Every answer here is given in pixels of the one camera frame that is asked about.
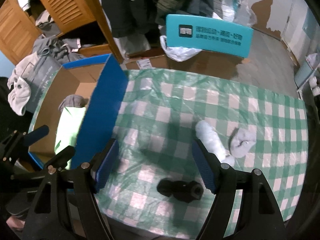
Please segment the person's right hand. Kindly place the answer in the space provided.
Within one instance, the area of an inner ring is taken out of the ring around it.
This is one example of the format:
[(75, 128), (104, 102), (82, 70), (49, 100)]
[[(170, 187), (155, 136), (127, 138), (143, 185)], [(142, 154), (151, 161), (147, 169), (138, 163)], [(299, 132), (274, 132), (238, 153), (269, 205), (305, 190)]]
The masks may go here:
[(24, 228), (25, 221), (20, 220), (15, 216), (10, 216), (7, 219), (6, 223), (12, 230), (22, 231)]

